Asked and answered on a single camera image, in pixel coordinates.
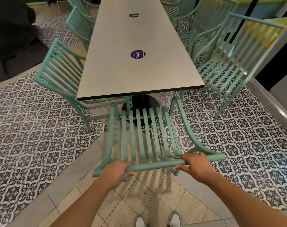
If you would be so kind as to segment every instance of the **round purple sticker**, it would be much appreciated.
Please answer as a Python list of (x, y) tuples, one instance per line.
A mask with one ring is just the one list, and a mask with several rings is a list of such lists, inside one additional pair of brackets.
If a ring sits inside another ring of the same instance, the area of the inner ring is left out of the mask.
[(146, 53), (142, 50), (135, 50), (131, 52), (131, 57), (134, 59), (141, 59), (146, 55)]
[(139, 17), (139, 14), (130, 14), (129, 17)]

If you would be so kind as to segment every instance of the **white shoe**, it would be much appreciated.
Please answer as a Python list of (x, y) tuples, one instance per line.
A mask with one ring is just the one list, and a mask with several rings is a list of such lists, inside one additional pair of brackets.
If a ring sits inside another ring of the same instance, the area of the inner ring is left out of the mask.
[(138, 214), (134, 220), (134, 227), (147, 227), (147, 222), (142, 214)]
[(182, 227), (181, 218), (176, 211), (170, 213), (168, 227)]

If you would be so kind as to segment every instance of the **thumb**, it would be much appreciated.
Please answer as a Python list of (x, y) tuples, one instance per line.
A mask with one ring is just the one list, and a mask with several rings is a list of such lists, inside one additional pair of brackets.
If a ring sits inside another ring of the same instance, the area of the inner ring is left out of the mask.
[(187, 173), (190, 172), (190, 168), (187, 166), (184, 166), (184, 165), (177, 165), (177, 166), (175, 166), (175, 169), (179, 169), (179, 170), (182, 170), (182, 171), (187, 172)]
[(121, 176), (123, 179), (126, 179), (127, 177), (133, 176), (135, 175), (135, 173), (133, 171), (127, 171), (125, 173), (123, 173), (123, 175)]

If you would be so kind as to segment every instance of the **person's right arm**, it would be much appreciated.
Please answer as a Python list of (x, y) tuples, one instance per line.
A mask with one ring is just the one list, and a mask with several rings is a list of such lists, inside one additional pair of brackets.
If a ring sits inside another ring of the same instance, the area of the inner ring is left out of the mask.
[(217, 173), (203, 153), (186, 153), (181, 158), (190, 167), (178, 165), (197, 181), (207, 185), (223, 201), (240, 227), (287, 227), (287, 217)]

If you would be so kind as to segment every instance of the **white tabletop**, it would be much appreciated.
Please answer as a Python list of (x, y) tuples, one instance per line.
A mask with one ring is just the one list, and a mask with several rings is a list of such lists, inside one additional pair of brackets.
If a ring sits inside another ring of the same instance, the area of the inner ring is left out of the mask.
[[(131, 57), (142, 50), (141, 59)], [(77, 99), (204, 87), (159, 0), (102, 0)]]

